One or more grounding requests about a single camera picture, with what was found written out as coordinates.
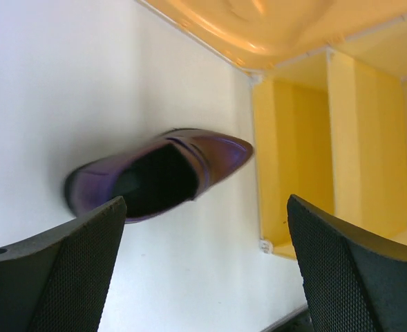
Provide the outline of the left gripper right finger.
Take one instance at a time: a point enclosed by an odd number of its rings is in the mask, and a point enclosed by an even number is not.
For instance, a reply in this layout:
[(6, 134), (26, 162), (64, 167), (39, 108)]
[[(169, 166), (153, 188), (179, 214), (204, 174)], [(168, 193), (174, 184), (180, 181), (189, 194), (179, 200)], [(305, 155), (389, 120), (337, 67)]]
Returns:
[(287, 222), (315, 331), (407, 331), (407, 246), (293, 194)]

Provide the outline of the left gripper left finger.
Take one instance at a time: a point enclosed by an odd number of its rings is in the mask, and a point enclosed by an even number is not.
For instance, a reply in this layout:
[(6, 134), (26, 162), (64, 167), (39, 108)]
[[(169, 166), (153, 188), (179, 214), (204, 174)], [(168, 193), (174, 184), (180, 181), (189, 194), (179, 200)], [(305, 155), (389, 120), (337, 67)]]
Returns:
[(125, 219), (117, 197), (0, 247), (0, 331), (97, 331)]

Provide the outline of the purple loafer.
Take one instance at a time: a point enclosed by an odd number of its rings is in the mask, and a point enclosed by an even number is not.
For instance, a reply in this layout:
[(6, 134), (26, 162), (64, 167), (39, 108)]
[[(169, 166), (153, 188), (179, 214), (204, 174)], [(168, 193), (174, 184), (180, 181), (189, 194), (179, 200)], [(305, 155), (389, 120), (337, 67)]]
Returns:
[(252, 145), (215, 131), (166, 131), (133, 151), (87, 163), (64, 181), (64, 199), (75, 215), (121, 196), (126, 222), (137, 223), (194, 201), (244, 166)]

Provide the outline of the yellow cabinet door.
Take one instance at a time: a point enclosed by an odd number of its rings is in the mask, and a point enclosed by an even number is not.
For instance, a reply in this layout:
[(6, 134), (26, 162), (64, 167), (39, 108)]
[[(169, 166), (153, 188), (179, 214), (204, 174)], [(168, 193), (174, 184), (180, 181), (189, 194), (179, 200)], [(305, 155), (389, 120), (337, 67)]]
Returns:
[(266, 71), (407, 16), (407, 1), (142, 1), (230, 64)]

